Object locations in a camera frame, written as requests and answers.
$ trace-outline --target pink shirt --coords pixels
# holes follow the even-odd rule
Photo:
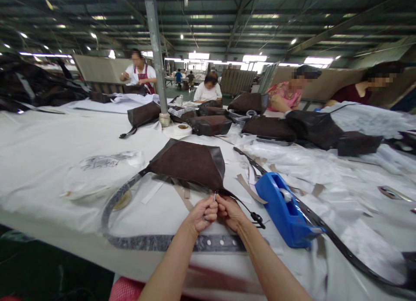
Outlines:
[[[289,108],[298,107],[300,100],[302,98],[302,90],[297,90],[293,96],[290,96],[289,93],[289,82],[282,82],[276,85],[273,85],[269,88],[266,92],[269,94],[269,107],[267,110],[277,111],[276,109],[272,108],[271,100],[274,95],[279,95],[286,103]]]

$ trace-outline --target white shirt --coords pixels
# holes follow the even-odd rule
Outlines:
[[[146,65],[144,65],[143,70],[139,72],[136,69],[136,73],[134,73],[134,64],[131,64],[127,67],[126,72],[129,74],[130,77],[130,83],[128,85],[136,85],[139,83],[139,74],[143,74],[146,71]],[[156,71],[152,66],[147,65],[147,78],[148,79],[154,79],[156,78]]]
[[[201,83],[198,85],[194,95],[194,101],[216,100],[217,98],[222,98],[220,85],[218,83],[213,89],[210,90],[205,87],[204,83]]]

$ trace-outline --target ceiling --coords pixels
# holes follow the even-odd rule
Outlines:
[[[187,7],[183,0],[156,1],[170,56],[196,50],[225,59],[260,52],[353,57],[416,34],[416,0],[189,0]],[[2,43],[85,54],[97,47],[93,32],[101,49],[151,49],[144,0],[49,2],[53,10],[45,0],[0,0]]]

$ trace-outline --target maroon shirt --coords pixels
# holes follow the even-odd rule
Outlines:
[[[368,100],[370,99],[371,95],[372,95],[372,92],[366,89],[364,97],[361,97],[358,94],[355,84],[351,84],[351,85],[347,85],[341,88],[330,99],[336,100],[338,102],[353,101],[353,102],[359,102],[360,104],[368,105]]]

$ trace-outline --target hand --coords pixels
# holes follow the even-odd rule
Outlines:
[[[219,210],[218,215],[222,217],[228,227],[236,233],[238,233],[239,228],[244,222],[250,222],[234,198],[217,195],[217,202]]]
[[[194,209],[185,219],[194,229],[197,235],[211,225],[217,219],[218,203],[214,201],[214,196],[209,196],[198,201]]]

